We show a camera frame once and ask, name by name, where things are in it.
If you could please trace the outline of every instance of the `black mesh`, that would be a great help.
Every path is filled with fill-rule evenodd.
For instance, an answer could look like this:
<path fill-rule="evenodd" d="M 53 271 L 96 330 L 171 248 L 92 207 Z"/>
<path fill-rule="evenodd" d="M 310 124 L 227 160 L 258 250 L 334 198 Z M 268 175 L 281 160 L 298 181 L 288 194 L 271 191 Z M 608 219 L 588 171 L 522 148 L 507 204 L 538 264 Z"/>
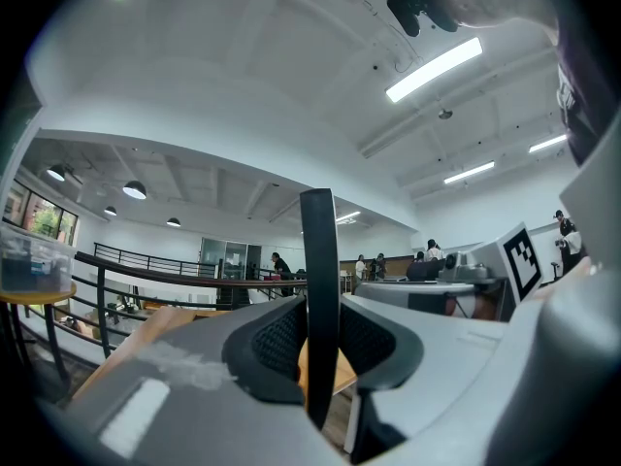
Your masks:
<path fill-rule="evenodd" d="M 341 304 L 341 350 L 358 376 L 375 368 L 395 347 L 389 331 Z"/>
<path fill-rule="evenodd" d="M 259 331 L 252 339 L 257 359 L 293 382 L 298 381 L 298 359 L 307 339 L 306 303 Z"/>

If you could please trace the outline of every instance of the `transparent box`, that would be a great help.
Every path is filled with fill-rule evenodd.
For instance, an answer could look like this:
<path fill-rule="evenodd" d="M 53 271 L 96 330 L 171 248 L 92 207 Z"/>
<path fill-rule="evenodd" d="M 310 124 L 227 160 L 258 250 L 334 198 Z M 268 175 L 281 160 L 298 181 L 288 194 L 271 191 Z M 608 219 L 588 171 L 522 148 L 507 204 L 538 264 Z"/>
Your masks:
<path fill-rule="evenodd" d="M 5 222 L 0 226 L 0 291 L 71 291 L 75 250 Z"/>

